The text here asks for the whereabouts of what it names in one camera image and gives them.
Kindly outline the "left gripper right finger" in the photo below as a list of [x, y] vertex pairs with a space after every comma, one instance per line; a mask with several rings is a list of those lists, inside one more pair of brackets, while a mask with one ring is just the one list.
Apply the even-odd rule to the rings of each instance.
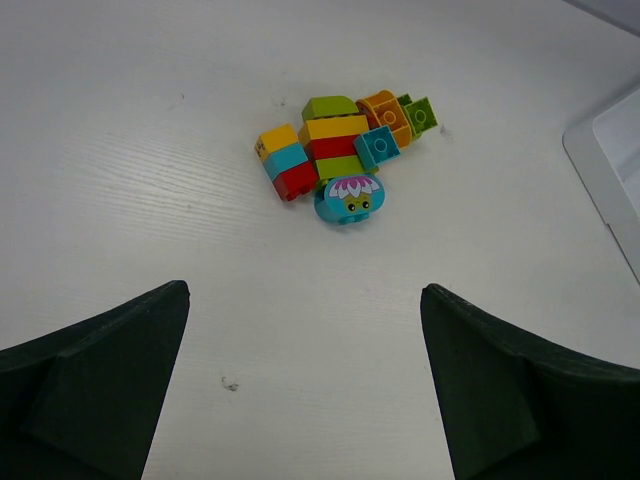
[[636, 479], [639, 372], [430, 284], [421, 323], [457, 479]]

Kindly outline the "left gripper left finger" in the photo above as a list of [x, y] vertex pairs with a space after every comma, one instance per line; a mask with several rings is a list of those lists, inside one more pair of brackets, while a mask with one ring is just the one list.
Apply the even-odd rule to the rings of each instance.
[[189, 308], [173, 280], [2, 350], [2, 478], [141, 478]]

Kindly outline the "teal square brick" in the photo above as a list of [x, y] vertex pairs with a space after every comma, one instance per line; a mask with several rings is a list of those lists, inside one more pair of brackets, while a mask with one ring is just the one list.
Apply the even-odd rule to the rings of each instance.
[[354, 140], [357, 155], [366, 172], [400, 156], [400, 149], [388, 125], [377, 127]]

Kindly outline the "green square brick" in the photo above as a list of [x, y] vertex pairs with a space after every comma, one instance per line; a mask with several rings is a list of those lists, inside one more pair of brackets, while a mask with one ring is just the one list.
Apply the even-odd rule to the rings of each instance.
[[412, 131], [412, 139], [436, 127], [438, 120], [428, 97], [414, 100], [408, 93], [397, 98]]

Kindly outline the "yellow curved brick back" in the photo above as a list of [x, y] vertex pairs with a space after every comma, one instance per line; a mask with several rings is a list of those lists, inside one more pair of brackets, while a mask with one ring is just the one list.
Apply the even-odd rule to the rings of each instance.
[[397, 97], [389, 90], [358, 99], [356, 106], [367, 118], [369, 129], [388, 126], [400, 149], [408, 147], [413, 138], [412, 128]]

